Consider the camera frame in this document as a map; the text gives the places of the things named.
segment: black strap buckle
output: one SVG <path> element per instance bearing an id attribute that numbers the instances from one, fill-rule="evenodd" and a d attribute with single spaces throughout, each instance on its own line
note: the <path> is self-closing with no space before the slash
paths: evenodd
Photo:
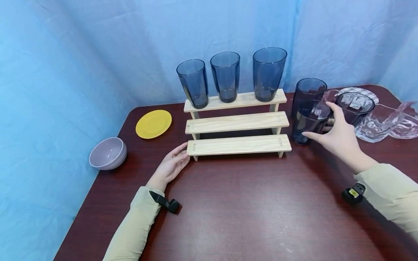
<path id="1" fill-rule="evenodd" d="M 363 184 L 356 183 L 352 188 L 346 188 L 342 193 L 342 198 L 350 205 L 357 205 L 363 200 L 363 193 L 366 187 Z"/>
<path id="2" fill-rule="evenodd" d="M 168 203 L 168 200 L 165 197 L 161 196 L 160 194 L 157 194 L 153 191 L 150 191 L 150 194 L 156 203 L 160 204 L 166 210 L 170 211 L 173 214 L 175 214 L 178 208 L 180 207 L 180 203 L 174 198 L 171 199 L 170 203 Z"/>

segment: blue drinking glass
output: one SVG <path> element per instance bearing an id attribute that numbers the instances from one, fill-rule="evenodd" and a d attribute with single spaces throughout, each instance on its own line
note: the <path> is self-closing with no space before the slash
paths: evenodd
<path id="1" fill-rule="evenodd" d="M 192 106 L 202 109 L 209 103 L 205 62 L 187 60 L 177 67 L 178 78 Z"/>
<path id="2" fill-rule="evenodd" d="M 320 100 L 328 86 L 320 79 L 305 78 L 296 84 L 292 103 L 292 118 L 295 118 L 299 104 L 307 100 Z"/>
<path id="3" fill-rule="evenodd" d="M 222 102 L 233 102 L 240 83 L 240 56 L 234 52 L 222 52 L 210 59 L 213 81 Z"/>
<path id="4" fill-rule="evenodd" d="M 357 92 L 340 94 L 335 103 L 342 108 L 345 121 L 354 127 L 375 108 L 375 102 L 370 97 Z"/>
<path id="5" fill-rule="evenodd" d="M 319 133 L 331 115 L 331 109 L 322 101 L 302 101 L 299 104 L 296 118 L 293 121 L 293 140 L 299 145 L 309 143 L 310 139 L 303 136 L 302 132 Z"/>
<path id="6" fill-rule="evenodd" d="M 278 47 L 260 49 L 252 56 L 252 79 L 255 98 L 262 102 L 273 100 L 282 79 L 287 52 Z"/>

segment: wooden step shelf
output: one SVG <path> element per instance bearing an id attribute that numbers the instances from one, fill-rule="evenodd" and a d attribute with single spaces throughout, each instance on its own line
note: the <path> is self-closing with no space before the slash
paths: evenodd
<path id="1" fill-rule="evenodd" d="M 209 97 L 209 103 L 203 109 L 196 109 L 192 106 L 189 100 L 184 102 L 184 112 L 190 112 L 193 119 L 199 119 L 199 111 L 211 111 L 221 109 L 232 109 L 240 107 L 250 107 L 259 105 L 270 105 L 270 111 L 278 111 L 280 103 L 286 103 L 287 98 L 283 89 L 278 89 L 274 99 L 268 102 L 258 101 L 254 92 L 245 92 L 238 94 L 237 99 L 234 102 L 224 103 L 218 96 Z"/>
<path id="2" fill-rule="evenodd" d="M 248 129 L 272 129 L 273 134 L 280 133 L 282 127 L 289 127 L 284 111 L 256 114 L 234 115 L 205 119 L 190 119 L 186 123 L 186 134 L 195 135 L 211 132 L 229 132 Z"/>
<path id="3" fill-rule="evenodd" d="M 209 97 L 209 103 L 203 109 L 194 108 L 189 100 L 184 102 L 184 112 L 191 114 L 192 120 L 186 124 L 186 134 L 193 136 L 189 141 L 187 152 L 197 161 L 200 155 L 224 155 L 243 153 L 278 152 L 279 157 L 284 152 L 291 151 L 287 135 L 280 134 L 282 127 L 288 127 L 289 121 L 283 111 L 278 111 L 279 104 L 287 102 L 283 89 L 278 89 L 273 100 L 258 101 L 254 92 L 238 94 L 231 103 L 224 103 L 218 96 Z M 199 111 L 232 109 L 249 106 L 270 105 L 270 112 L 234 115 L 215 118 L 199 118 Z M 250 129 L 271 129 L 273 135 L 237 137 L 224 139 L 199 140 L 201 133 L 227 132 Z"/>
<path id="4" fill-rule="evenodd" d="M 189 140 L 187 153 L 190 156 L 225 155 L 291 151 L 290 141 L 286 134 L 236 137 L 222 139 Z"/>

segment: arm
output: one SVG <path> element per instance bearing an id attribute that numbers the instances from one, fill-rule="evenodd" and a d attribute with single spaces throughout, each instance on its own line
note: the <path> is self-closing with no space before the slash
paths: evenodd
<path id="1" fill-rule="evenodd" d="M 327 134 L 303 135 L 316 140 L 350 166 L 357 182 L 366 187 L 363 196 L 367 201 L 418 242 L 418 184 L 392 165 L 379 164 L 363 153 L 354 127 L 345 121 L 341 108 L 330 102 L 326 104 L 334 111 L 332 129 Z"/>
<path id="2" fill-rule="evenodd" d="M 103 261 L 138 261 L 141 257 L 151 225 L 160 211 L 160 205 L 149 192 L 164 196 L 167 184 L 177 177 L 190 160 L 186 151 L 182 151 L 186 146 L 187 142 L 168 153 L 147 185 L 139 188 L 128 214 L 110 241 Z"/>

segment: yellow plate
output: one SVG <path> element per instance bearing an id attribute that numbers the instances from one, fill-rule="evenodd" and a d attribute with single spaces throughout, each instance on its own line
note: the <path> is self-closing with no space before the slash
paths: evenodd
<path id="1" fill-rule="evenodd" d="M 171 114 L 168 111 L 156 110 L 142 116 L 136 124 L 135 131 L 143 139 L 160 136 L 171 125 Z"/>

